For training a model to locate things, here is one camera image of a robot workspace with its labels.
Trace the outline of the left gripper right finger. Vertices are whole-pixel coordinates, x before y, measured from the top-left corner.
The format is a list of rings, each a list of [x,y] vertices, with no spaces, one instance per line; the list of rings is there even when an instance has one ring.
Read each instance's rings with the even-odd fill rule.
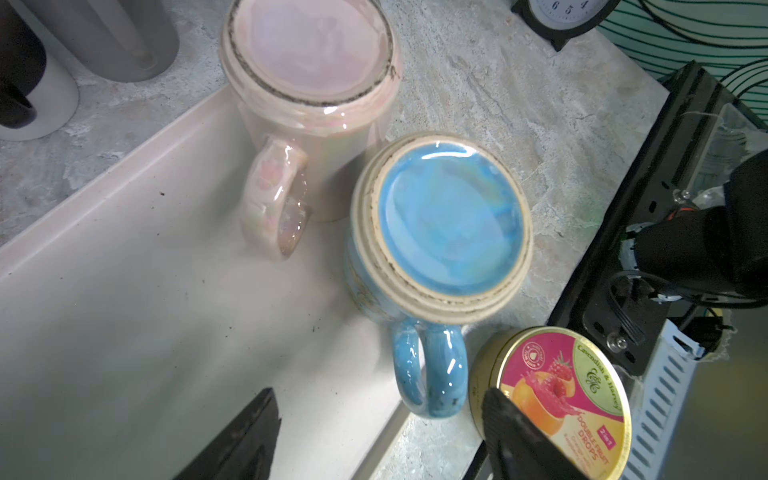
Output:
[[[484,394],[482,425],[494,479],[587,479],[497,388]]]

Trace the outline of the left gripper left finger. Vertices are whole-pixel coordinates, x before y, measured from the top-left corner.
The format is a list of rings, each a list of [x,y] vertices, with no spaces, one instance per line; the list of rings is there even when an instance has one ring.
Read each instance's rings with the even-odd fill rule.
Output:
[[[263,389],[175,480],[267,480],[281,427],[275,392]]]

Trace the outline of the blue mug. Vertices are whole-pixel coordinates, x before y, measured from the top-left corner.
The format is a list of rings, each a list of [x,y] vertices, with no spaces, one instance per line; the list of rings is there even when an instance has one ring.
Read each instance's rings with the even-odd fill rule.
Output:
[[[360,312],[390,332],[395,382],[412,413],[442,419],[463,408],[462,330],[515,296],[532,250],[518,181],[475,142],[416,133],[364,168],[352,196],[344,275]]]

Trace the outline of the black mug white base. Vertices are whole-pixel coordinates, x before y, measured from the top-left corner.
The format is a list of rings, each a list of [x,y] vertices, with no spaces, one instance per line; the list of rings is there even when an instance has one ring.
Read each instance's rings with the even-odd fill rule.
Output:
[[[7,1],[1,3],[1,138],[28,141],[64,126],[79,104],[64,66]]]

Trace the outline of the grey mug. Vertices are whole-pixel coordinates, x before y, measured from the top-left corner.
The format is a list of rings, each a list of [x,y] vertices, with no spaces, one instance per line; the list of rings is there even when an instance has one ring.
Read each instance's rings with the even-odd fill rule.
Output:
[[[25,7],[88,70],[116,82],[156,77],[174,62],[177,31],[160,1],[27,0]]]

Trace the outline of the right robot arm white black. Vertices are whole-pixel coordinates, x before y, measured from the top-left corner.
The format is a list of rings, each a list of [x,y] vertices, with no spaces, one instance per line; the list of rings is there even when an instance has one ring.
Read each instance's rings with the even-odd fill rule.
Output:
[[[723,185],[724,203],[684,211],[627,239],[626,268],[676,286],[767,298],[767,152]]]

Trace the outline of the pink mug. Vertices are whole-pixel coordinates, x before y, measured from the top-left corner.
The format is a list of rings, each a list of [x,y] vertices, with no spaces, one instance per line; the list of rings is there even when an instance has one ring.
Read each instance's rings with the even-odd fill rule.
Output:
[[[397,37],[374,1],[236,1],[220,59],[257,150],[243,236],[282,261],[310,220],[348,214],[399,91]]]

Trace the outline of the round colourful tin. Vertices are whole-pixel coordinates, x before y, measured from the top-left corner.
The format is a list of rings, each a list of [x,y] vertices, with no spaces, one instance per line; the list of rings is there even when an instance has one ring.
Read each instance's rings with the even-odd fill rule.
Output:
[[[628,395],[594,343],[562,327],[499,332],[480,349],[468,399],[482,431],[482,398],[497,388],[591,479],[618,479],[631,451]]]

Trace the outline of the beige plastic tray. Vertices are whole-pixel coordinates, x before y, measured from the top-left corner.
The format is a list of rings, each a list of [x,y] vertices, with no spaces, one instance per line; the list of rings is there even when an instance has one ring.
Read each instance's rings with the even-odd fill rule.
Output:
[[[408,418],[343,276],[345,221],[245,244],[222,89],[1,250],[1,475],[170,479],[265,388],[275,479],[367,479]]]

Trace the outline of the black round clock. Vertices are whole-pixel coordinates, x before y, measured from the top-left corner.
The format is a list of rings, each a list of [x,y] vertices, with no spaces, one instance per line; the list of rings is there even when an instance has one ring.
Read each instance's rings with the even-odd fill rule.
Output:
[[[569,40],[592,30],[619,0],[518,0],[510,7],[537,35],[560,52]]]

